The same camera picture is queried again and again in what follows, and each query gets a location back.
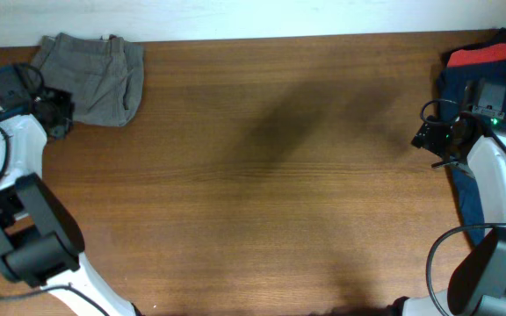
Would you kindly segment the grey cargo shorts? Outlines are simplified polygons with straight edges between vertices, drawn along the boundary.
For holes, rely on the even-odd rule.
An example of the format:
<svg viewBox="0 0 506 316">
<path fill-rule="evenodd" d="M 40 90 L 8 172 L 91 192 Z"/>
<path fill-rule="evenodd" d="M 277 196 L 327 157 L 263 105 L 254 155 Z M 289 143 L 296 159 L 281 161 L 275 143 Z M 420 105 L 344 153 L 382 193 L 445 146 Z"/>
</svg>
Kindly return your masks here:
<svg viewBox="0 0 506 316">
<path fill-rule="evenodd" d="M 120 127 L 138 111 L 144 86 L 144 49 L 121 37 L 45 36 L 31 64 L 49 88 L 71 94 L 73 120 Z"/>
</svg>

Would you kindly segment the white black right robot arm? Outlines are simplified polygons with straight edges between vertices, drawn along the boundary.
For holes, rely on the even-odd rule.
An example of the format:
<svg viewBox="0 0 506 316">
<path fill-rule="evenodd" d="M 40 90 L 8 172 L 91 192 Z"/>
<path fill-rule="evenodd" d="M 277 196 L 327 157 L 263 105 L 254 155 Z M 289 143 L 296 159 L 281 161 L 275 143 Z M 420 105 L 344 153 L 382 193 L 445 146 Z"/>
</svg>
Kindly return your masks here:
<svg viewBox="0 0 506 316">
<path fill-rule="evenodd" d="M 429 288 L 427 296 L 405 300 L 401 316 L 506 315 L 506 137 L 471 113 L 460 120 L 474 129 L 466 164 L 477 183 L 484 221 L 453 228 L 437 238 L 427 257 L 426 284 L 432 284 L 432 262 L 443 241 L 472 230 L 485 236 L 454 270 L 446 290 Z"/>
</svg>

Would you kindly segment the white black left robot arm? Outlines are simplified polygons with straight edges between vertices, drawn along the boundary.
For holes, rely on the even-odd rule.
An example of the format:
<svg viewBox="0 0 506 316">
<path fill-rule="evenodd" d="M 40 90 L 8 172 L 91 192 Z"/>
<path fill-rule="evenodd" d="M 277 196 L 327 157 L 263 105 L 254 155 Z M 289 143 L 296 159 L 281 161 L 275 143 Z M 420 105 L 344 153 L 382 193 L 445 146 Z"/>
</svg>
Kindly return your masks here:
<svg viewBox="0 0 506 316">
<path fill-rule="evenodd" d="M 0 97 L 0 273 L 30 287 L 0 301 L 50 294 L 77 315 L 137 315 L 91 266 L 79 225 L 41 179 L 47 141 L 69 132 L 73 108 L 52 88 Z"/>
</svg>

